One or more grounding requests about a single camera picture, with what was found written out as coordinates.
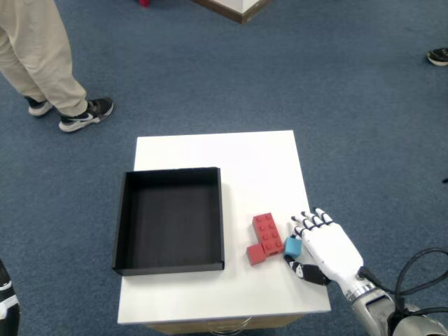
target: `black box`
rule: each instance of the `black box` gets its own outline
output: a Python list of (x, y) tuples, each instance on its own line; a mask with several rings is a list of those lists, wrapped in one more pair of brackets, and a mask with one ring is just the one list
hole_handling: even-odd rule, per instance
[(113, 269), (125, 276), (223, 270), (220, 169), (125, 173)]

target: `shoe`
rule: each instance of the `shoe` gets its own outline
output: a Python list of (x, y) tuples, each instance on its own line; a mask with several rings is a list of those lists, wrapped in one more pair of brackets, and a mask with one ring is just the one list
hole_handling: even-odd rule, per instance
[(428, 61), (437, 65), (438, 67), (444, 67), (448, 65), (448, 48), (441, 48), (429, 51), (426, 53)]
[(101, 98), (89, 100), (87, 109), (76, 117), (61, 115), (59, 129), (63, 132), (71, 133), (92, 123), (99, 123), (105, 119), (113, 110), (113, 101), (111, 98)]
[(34, 117), (41, 117), (53, 108), (53, 105), (48, 100), (39, 103), (31, 97), (25, 97), (25, 99), (29, 104), (28, 112)]

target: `wooden cabinet base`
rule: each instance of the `wooden cabinet base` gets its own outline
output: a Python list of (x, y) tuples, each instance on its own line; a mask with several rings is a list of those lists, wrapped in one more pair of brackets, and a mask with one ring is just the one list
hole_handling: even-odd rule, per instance
[(282, 315), (253, 318), (233, 318), (226, 320), (195, 321), (183, 323), (159, 323), (147, 325), (165, 334), (188, 334), (210, 332), (237, 332), (243, 329), (279, 328), (300, 319), (303, 315)]

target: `robotic hand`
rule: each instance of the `robotic hand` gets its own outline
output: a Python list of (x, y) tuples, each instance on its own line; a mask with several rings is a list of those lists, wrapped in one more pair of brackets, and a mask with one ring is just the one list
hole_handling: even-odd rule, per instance
[[(402, 295), (415, 293), (448, 277), (448, 271), (433, 281), (400, 291), (406, 271), (422, 255), (439, 252), (448, 255), (442, 248), (429, 248), (416, 254), (400, 273), (394, 290), (383, 287), (380, 282), (364, 267), (358, 250), (339, 224), (321, 209), (316, 213), (302, 212), (293, 216), (298, 225), (295, 234), (302, 238), (303, 246), (313, 257), (318, 268), (329, 280), (337, 282), (359, 321), (370, 336), (448, 336), (445, 327), (425, 314), (448, 312), (448, 308), (429, 308), (418, 310), (417, 307), (404, 303)], [(285, 260), (303, 279), (307, 268), (298, 262)], [(386, 293), (395, 294), (394, 302)]]
[(0, 336), (16, 336), (20, 308), (9, 275), (0, 260)]

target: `person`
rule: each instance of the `person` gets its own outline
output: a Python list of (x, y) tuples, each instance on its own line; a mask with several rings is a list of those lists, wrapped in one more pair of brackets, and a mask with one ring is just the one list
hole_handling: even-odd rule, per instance
[(55, 106), (59, 128), (75, 132), (113, 110), (109, 97), (86, 100), (72, 74), (69, 40), (54, 0), (0, 0), (0, 72), (41, 117)]
[(439, 48), (426, 53), (428, 61), (438, 67), (444, 67), (448, 65), (448, 48)]

